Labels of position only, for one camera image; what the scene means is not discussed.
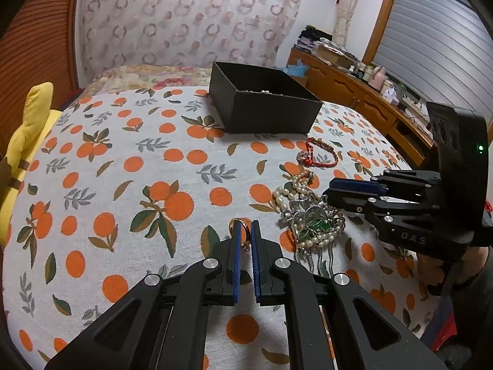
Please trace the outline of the cream curtain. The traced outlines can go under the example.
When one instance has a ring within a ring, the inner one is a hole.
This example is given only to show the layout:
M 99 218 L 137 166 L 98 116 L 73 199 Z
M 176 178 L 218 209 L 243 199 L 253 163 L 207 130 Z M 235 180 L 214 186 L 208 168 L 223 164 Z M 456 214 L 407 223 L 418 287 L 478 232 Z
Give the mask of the cream curtain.
M 348 30 L 358 0 L 338 0 L 332 41 L 340 47 L 346 46 Z

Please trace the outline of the orange print bedspread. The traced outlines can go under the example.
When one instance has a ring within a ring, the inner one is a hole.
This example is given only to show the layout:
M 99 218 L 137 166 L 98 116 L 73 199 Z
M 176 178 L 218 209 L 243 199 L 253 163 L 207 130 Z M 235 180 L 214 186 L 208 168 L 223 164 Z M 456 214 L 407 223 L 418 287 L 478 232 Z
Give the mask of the orange print bedspread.
M 225 134 L 203 88 L 136 89 L 88 96 L 58 118 L 13 207 L 3 258 L 9 336 L 32 369 L 146 274 L 180 275 L 229 236 L 228 223 L 259 220 L 293 258 L 278 225 L 275 190 L 312 171 L 321 195 L 334 178 L 369 179 L 407 163 L 356 111 L 323 103 L 309 136 L 332 145 L 334 169 L 297 162 L 304 135 Z M 321 270 L 344 272 L 421 337 L 439 305 L 418 280 L 415 254 L 383 245 L 361 216 L 324 250 Z M 240 302 L 210 310 L 204 369 L 289 369 L 284 310 L 255 303 L 242 257 Z

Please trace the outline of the yellow plush toy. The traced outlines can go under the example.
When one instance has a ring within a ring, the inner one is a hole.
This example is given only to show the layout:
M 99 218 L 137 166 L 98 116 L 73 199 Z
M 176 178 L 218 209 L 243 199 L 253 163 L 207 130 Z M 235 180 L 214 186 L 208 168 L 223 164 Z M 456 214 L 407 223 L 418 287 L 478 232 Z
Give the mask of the yellow plush toy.
M 10 220 L 21 184 L 33 157 L 40 149 L 61 112 L 51 109 L 54 85 L 45 82 L 30 89 L 22 111 L 22 124 L 8 142 L 1 161 L 1 248 L 11 236 Z

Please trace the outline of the window roller blind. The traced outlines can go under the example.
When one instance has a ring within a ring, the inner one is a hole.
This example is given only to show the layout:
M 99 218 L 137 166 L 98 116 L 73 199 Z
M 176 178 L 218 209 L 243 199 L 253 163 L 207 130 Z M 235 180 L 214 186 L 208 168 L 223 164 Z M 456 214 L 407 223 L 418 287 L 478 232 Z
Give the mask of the window roller blind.
M 424 99 L 492 119 L 492 39 L 466 0 L 393 0 L 373 63 Z

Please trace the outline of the black jewelry box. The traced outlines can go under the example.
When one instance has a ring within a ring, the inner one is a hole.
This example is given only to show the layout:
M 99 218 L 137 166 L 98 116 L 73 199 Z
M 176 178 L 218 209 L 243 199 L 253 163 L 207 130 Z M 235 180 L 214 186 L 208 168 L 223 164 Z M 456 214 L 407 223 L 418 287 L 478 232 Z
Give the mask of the black jewelry box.
M 323 102 L 275 68 L 216 61 L 209 94 L 226 132 L 307 134 Z

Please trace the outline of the clutter pile on dresser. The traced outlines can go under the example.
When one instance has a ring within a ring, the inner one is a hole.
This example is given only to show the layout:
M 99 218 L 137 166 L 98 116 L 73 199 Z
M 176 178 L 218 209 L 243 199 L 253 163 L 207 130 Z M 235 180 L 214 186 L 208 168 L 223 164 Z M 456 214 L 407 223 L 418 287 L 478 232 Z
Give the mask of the clutter pile on dresser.
M 297 38 L 294 48 L 336 67 L 350 68 L 358 59 L 332 41 L 332 35 L 307 25 Z

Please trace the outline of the wooden dresser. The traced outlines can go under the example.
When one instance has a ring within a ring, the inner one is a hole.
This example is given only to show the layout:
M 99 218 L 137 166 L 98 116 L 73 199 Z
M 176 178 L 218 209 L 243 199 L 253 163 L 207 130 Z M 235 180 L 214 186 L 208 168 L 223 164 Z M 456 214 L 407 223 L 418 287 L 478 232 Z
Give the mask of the wooden dresser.
M 288 63 L 306 64 L 305 87 L 309 91 L 321 100 L 347 106 L 364 116 L 409 164 L 421 167 L 433 158 L 433 140 L 363 81 L 296 48 L 291 50 Z

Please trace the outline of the patterned headboard cushion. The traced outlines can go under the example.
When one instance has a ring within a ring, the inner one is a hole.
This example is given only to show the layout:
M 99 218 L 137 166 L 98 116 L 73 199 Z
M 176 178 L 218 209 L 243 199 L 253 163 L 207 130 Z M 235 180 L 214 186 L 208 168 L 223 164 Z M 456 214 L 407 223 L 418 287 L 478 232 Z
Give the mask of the patterned headboard cushion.
M 87 84 L 126 64 L 272 67 L 301 0 L 78 0 L 76 59 Z

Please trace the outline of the pink bottle on dresser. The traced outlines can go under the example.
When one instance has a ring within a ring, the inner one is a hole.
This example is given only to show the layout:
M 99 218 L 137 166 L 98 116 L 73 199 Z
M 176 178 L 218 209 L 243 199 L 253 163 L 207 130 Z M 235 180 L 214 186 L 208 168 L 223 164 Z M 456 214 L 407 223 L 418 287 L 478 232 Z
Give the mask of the pink bottle on dresser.
M 383 66 L 375 67 L 372 71 L 368 85 L 377 91 L 380 91 L 386 80 L 386 69 Z

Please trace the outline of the silver green tassel hair comb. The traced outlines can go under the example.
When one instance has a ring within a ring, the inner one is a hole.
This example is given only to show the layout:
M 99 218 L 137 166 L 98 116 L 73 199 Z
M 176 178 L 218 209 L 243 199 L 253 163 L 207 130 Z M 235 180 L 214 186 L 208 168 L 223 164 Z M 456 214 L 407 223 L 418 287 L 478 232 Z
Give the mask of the silver green tassel hair comb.
M 277 197 L 281 223 L 291 231 L 294 244 L 293 259 L 312 274 L 334 276 L 334 247 L 344 234 L 345 219 L 342 211 L 330 206 L 318 195 Z

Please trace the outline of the wooden slatted panel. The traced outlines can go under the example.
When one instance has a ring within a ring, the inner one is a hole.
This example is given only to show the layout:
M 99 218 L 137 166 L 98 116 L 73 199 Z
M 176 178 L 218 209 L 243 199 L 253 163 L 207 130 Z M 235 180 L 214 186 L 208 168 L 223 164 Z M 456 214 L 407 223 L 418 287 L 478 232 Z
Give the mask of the wooden slatted panel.
M 51 107 L 61 109 L 79 92 L 75 62 L 77 0 L 24 0 L 1 31 L 1 153 L 21 124 L 27 92 L 54 85 Z

